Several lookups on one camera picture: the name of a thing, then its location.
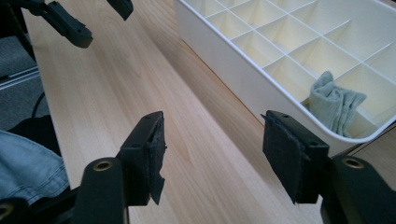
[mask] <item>wooden table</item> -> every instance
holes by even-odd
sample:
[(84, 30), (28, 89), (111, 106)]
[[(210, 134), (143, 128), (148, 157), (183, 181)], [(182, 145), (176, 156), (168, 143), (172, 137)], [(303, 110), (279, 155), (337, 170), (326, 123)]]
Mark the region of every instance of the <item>wooden table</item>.
[(321, 223), (293, 205), (262, 154), (263, 127), (181, 40), (173, 0), (134, 0), (123, 21), (105, 0), (60, 1), (93, 33), (88, 49), (24, 12), (72, 188), (161, 110), (168, 145), (160, 205), (132, 223)]

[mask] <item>black cable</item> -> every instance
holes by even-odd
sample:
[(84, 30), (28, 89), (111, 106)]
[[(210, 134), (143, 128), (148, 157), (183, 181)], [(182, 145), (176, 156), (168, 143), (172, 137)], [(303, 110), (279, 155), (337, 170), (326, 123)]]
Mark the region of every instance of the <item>black cable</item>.
[(41, 93), (41, 95), (37, 99), (37, 102), (35, 102), (35, 107), (33, 108), (33, 112), (32, 112), (32, 119), (35, 118), (35, 113), (37, 112), (38, 106), (40, 105), (41, 100), (43, 100), (45, 95), (46, 94), (44, 92)]
[(9, 28), (18, 38), (21, 45), (29, 54), (29, 56), (35, 61), (35, 54), (33, 53), (32, 45), (30, 44), (30, 41), (27, 39), (18, 18), (15, 15), (14, 10), (12, 9), (12, 6), (10, 4), (6, 4), (4, 10), (2, 11), (7, 18), (6, 24), (9, 26)]

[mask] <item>blue jeans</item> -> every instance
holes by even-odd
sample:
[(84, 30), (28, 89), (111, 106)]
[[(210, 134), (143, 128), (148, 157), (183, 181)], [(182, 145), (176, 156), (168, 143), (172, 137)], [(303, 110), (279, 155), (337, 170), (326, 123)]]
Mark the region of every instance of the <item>blue jeans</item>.
[(0, 199), (22, 197), (32, 204), (55, 197), (68, 186), (60, 156), (27, 138), (0, 131)]

